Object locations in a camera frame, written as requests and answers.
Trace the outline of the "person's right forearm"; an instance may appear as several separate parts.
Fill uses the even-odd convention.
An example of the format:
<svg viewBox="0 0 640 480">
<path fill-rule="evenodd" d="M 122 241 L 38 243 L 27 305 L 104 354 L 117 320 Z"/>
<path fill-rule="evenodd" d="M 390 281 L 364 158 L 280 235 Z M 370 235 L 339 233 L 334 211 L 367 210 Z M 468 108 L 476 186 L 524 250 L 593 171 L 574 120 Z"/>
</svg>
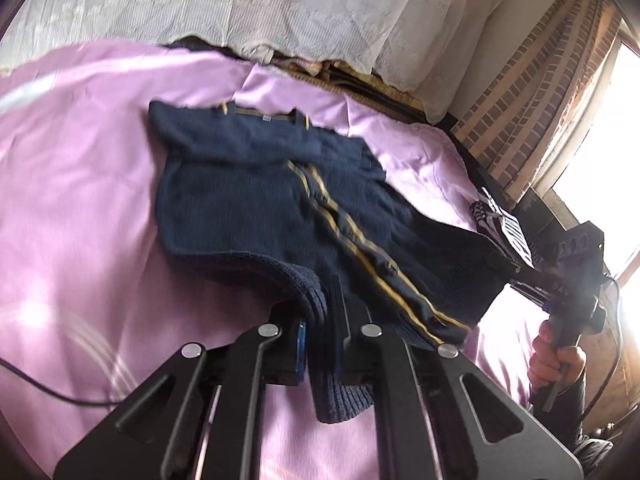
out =
<svg viewBox="0 0 640 480">
<path fill-rule="evenodd" d="M 549 413 L 532 409 L 534 417 L 553 434 L 578 460 L 588 477 L 614 448 L 608 440 L 587 436 L 578 422 L 585 409 L 586 374 L 582 374 L 570 388 L 560 393 Z"/>
</svg>

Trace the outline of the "person's right hand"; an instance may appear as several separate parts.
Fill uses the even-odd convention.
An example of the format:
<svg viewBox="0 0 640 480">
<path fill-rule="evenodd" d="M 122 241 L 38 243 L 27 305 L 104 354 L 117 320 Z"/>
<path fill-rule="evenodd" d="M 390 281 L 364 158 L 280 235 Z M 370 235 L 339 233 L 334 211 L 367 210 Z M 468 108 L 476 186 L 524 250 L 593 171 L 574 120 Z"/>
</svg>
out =
<svg viewBox="0 0 640 480">
<path fill-rule="evenodd" d="M 551 323 L 540 324 L 533 341 L 527 377 L 534 391 L 557 384 L 564 391 L 578 381 L 586 367 L 586 354 L 578 346 L 555 347 Z"/>
</svg>

